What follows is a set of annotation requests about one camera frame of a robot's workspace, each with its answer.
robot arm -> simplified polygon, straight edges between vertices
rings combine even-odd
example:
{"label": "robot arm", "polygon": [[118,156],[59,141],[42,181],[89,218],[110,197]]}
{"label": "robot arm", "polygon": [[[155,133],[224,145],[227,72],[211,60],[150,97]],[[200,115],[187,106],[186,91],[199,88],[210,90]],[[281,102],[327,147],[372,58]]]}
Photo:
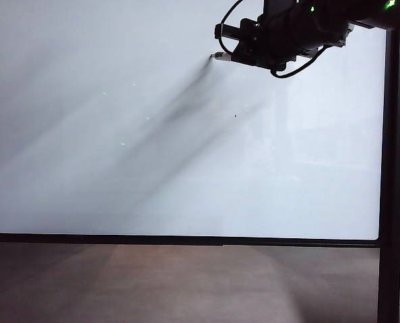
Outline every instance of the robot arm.
{"label": "robot arm", "polygon": [[[239,28],[226,25],[227,17],[241,2],[216,25],[215,38],[224,52],[212,57],[269,69],[279,78],[297,74],[329,47],[345,46],[354,25],[387,30],[400,27],[400,0],[265,0],[257,21],[242,19]],[[233,52],[224,46],[224,37],[239,41]],[[291,73],[277,74],[297,56],[311,60]]]}

black metal frame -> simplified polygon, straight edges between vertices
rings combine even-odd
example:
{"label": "black metal frame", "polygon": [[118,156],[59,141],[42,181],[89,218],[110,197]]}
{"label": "black metal frame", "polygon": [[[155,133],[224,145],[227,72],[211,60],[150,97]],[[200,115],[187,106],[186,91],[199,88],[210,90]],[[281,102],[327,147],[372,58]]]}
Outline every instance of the black metal frame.
{"label": "black metal frame", "polygon": [[386,56],[380,231],[377,240],[0,234],[0,242],[379,248],[378,322],[398,323],[400,290],[400,30],[387,33]]}

green led light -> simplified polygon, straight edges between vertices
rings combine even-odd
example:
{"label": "green led light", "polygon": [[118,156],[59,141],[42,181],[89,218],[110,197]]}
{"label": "green led light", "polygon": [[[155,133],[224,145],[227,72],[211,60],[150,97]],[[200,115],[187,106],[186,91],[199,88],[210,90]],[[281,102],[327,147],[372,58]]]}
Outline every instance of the green led light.
{"label": "green led light", "polygon": [[384,9],[390,9],[392,8],[392,6],[394,6],[396,4],[396,0],[388,0],[386,2],[386,5],[384,6]]}

black frame edge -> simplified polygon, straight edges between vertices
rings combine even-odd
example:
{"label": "black frame edge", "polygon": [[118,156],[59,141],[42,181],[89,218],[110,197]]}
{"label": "black frame edge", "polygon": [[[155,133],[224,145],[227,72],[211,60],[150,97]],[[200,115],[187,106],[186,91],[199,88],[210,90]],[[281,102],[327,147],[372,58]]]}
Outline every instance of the black frame edge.
{"label": "black frame edge", "polygon": [[381,183],[378,323],[399,322],[400,298],[400,30],[387,34]]}

floor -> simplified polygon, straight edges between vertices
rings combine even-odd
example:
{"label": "floor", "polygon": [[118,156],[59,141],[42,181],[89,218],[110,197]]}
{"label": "floor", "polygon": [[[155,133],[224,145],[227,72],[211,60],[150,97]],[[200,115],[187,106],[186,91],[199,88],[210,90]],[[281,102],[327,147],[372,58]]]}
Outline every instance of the floor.
{"label": "floor", "polygon": [[375,322],[378,251],[0,244],[0,323]]}

